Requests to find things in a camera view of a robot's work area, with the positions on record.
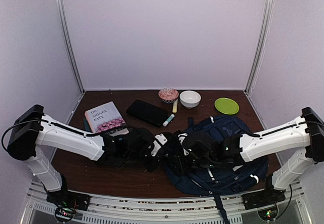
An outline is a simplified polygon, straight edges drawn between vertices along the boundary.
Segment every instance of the marker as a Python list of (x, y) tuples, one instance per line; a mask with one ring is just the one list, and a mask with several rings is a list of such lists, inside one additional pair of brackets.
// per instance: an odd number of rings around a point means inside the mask
[(173, 102), (172, 113), (177, 113), (178, 111), (178, 99)]
[(170, 115), (170, 117), (163, 123), (163, 126), (167, 126), (171, 120), (174, 118), (174, 114)]

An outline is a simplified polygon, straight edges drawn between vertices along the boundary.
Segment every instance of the book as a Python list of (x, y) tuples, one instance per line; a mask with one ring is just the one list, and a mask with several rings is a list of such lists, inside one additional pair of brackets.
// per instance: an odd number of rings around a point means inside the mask
[[(86, 111), (85, 117), (92, 132), (102, 132), (118, 126), (126, 125), (123, 117), (113, 102)], [(129, 133), (129, 131), (125, 128), (114, 130), (111, 132), (111, 135), (125, 135), (127, 133)]]

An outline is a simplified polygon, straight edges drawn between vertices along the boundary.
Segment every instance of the robotic arm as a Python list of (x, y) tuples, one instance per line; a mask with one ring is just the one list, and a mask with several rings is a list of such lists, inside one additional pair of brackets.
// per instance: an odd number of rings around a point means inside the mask
[[(162, 159), (167, 159), (181, 168), (186, 166), (183, 173), (192, 167), (239, 166), (261, 156), (302, 147), (281, 169), (268, 177), (264, 191), (243, 195), (246, 209), (284, 200), (284, 191), (292, 181), (308, 166), (324, 161), (324, 125), (311, 108), (303, 109), (302, 116), (284, 125), (237, 135), (220, 144), (213, 144), (210, 138), (198, 132), (166, 132), (153, 136), (146, 129), (133, 127), (129, 134), (114, 137), (109, 132), (89, 133), (54, 120), (44, 114), (43, 109), (40, 105), (33, 106), (8, 129), (13, 129), (8, 153), (24, 161), (33, 175), (42, 181), (49, 202), (66, 207), (62, 209), (63, 214), (67, 208), (87, 210), (90, 197), (67, 190), (66, 179), (52, 167), (40, 145), (115, 166), (122, 166), (130, 159), (143, 159), (149, 171), (156, 169)], [(181, 158), (174, 154), (179, 147)]]

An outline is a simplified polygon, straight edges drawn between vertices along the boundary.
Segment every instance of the white bowl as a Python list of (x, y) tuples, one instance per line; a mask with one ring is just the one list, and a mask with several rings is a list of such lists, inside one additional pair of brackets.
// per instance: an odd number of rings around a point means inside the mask
[(188, 109), (192, 109), (198, 106), (200, 101), (201, 101), (201, 96), (199, 93), (195, 91), (183, 91), (180, 94), (181, 104)]

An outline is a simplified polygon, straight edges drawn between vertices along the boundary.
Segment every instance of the white wall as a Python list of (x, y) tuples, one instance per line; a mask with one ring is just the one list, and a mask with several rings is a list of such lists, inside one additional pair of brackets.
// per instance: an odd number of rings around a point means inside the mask
[(85, 89), (244, 89), (265, 0), (64, 0)]
[[(265, 48), (252, 101), (267, 127), (307, 106), (324, 118), (324, 0), (275, 0)], [(283, 161), (293, 152), (283, 152)], [(301, 183), (314, 223), (323, 223), (324, 164), (307, 170)]]
[[(65, 122), (79, 98), (55, 0), (0, 0), (0, 134), (34, 104)], [(18, 223), (31, 173), (0, 149), (1, 223)]]

